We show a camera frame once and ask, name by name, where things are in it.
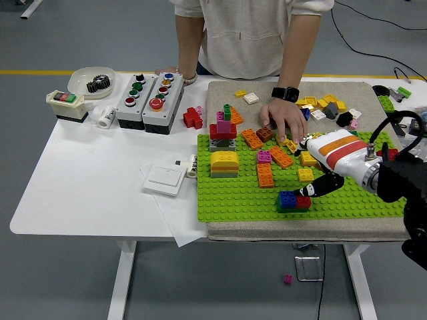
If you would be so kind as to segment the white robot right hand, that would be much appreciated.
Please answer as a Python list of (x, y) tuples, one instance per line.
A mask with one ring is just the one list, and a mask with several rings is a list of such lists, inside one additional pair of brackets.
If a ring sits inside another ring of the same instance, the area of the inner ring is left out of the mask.
[(376, 193), (382, 162), (374, 144), (365, 143), (345, 129), (301, 141), (294, 153), (309, 154), (320, 163), (324, 174), (310, 184), (294, 191), (298, 196), (321, 197), (340, 189), (346, 177), (352, 177), (363, 190)]

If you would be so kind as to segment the person's left hand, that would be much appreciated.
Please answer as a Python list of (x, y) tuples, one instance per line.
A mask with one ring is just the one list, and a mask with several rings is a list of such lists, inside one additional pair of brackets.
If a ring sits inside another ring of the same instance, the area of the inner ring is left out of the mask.
[(273, 98), (260, 110), (260, 120), (264, 126), (276, 123), (280, 141), (284, 140), (286, 129), (290, 130), (293, 142), (298, 144), (308, 133), (307, 121), (295, 103)]

